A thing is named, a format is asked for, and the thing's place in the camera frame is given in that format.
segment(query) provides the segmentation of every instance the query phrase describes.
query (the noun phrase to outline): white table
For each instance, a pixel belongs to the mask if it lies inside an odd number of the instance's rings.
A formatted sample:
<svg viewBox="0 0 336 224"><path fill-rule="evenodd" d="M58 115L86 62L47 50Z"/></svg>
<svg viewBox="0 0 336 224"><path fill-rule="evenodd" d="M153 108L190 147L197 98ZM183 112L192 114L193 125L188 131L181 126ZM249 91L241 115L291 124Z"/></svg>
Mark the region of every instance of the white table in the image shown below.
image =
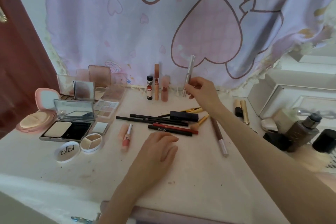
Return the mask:
<svg viewBox="0 0 336 224"><path fill-rule="evenodd" d="M231 97L222 102L233 111ZM195 100L173 93L163 103L148 101L145 94L127 90L117 115L158 116L196 106ZM250 126L262 136L259 118L249 102L247 107ZM147 124L133 122L129 151L122 153L116 135L124 122L113 122L99 152L92 155L81 152L65 164L53 158L61 143L40 141L39 134L13 130L0 140L0 191L60 223L72 223L70 216L94 219L101 201L110 199L143 142L153 132ZM221 131L228 158L221 155L208 119L199 135L178 136L179 150L173 167L136 205L228 223L288 223L222 128Z"/></svg>

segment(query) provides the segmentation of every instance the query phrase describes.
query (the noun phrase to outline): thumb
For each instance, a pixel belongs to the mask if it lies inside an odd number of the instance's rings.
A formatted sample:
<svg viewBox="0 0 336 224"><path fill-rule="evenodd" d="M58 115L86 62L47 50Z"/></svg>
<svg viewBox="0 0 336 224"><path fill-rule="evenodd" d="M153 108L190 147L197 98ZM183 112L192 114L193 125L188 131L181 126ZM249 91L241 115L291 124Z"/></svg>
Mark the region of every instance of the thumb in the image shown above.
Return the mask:
<svg viewBox="0 0 336 224"><path fill-rule="evenodd" d="M178 149L179 148L176 145L169 149L166 159L164 161L164 165L166 166L166 168L170 167L170 165L174 161L174 158L175 158L175 155Z"/></svg>
<svg viewBox="0 0 336 224"><path fill-rule="evenodd" d="M186 84L184 86L184 88L186 89L186 91L188 91L189 93L191 93L193 96L195 96L195 94L197 94L198 89L194 88L192 85L190 84Z"/></svg>

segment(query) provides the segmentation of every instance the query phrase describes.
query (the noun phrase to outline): clear palette lid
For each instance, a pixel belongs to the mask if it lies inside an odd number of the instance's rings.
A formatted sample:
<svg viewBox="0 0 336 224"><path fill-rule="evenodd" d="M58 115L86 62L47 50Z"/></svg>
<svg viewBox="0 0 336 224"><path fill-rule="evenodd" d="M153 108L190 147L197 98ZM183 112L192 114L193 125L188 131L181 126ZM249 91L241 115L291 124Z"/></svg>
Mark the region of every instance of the clear palette lid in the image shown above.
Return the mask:
<svg viewBox="0 0 336 224"><path fill-rule="evenodd" d="M93 103L77 100L54 100L60 120L94 121Z"/></svg>

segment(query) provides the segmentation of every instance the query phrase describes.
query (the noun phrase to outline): silver mascara tube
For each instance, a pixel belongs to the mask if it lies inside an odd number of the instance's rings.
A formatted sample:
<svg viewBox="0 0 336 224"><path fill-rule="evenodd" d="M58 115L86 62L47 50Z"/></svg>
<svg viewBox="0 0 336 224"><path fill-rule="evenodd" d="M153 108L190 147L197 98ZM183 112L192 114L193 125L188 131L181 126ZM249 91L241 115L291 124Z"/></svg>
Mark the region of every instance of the silver mascara tube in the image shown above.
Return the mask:
<svg viewBox="0 0 336 224"><path fill-rule="evenodd" d="M190 82L191 74L193 73L195 57L196 57L195 55L190 56L190 63L189 63L189 66L188 66L188 71L187 71L187 75L185 77L184 85L186 85ZM187 91L186 91L185 88L183 88L182 97L185 97L186 95L187 95Z"/></svg>

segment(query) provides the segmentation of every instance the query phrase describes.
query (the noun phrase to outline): door handle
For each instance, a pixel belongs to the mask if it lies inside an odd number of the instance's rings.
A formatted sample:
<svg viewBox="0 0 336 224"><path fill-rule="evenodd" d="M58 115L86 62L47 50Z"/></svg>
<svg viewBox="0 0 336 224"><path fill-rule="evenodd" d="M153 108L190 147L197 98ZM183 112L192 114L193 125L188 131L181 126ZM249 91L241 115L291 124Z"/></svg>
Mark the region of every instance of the door handle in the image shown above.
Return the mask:
<svg viewBox="0 0 336 224"><path fill-rule="evenodd" d="M7 16L0 6L0 23L6 23L7 21L8 21Z"/></svg>

